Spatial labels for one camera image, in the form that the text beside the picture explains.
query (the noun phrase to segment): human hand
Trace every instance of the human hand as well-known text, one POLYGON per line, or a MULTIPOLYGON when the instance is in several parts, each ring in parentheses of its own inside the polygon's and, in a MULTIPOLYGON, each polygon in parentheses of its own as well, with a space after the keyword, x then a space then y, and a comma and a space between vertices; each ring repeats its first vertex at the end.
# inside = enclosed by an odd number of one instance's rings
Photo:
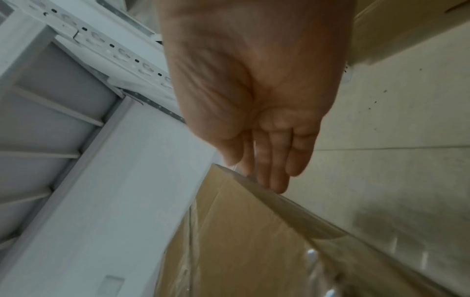
POLYGON ((343 73, 353 0, 158 0, 188 127, 277 193, 310 161, 343 73))

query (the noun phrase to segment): palm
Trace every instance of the palm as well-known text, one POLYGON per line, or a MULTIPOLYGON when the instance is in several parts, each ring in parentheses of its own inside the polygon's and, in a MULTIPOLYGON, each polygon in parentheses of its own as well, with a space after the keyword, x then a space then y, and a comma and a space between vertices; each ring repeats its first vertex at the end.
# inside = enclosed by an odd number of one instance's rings
POLYGON ((189 128, 282 193, 308 164, 344 67, 353 1, 160 0, 189 128))

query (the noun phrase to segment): floor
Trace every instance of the floor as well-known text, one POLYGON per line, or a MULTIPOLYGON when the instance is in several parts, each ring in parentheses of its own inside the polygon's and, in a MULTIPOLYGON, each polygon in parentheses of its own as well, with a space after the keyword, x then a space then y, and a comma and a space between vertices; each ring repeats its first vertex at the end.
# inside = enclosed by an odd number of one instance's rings
POLYGON ((469 6, 448 13, 355 65, 312 162, 286 193, 463 296, 470 295, 469 16, 469 6))

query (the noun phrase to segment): skin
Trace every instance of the skin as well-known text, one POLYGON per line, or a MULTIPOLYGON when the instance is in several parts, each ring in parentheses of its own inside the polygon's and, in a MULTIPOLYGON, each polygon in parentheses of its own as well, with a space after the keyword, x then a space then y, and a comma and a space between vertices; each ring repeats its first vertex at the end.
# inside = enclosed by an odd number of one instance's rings
POLYGON ((188 127, 227 165, 285 192, 336 97, 355 1, 157 1, 188 127))

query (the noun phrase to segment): brown box in background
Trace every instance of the brown box in background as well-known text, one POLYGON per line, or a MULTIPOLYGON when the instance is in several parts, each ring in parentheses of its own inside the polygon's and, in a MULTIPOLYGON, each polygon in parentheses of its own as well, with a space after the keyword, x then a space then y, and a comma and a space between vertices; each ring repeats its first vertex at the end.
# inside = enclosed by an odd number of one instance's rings
POLYGON ((453 295, 290 200, 213 165, 168 245, 155 297, 218 296, 453 295))

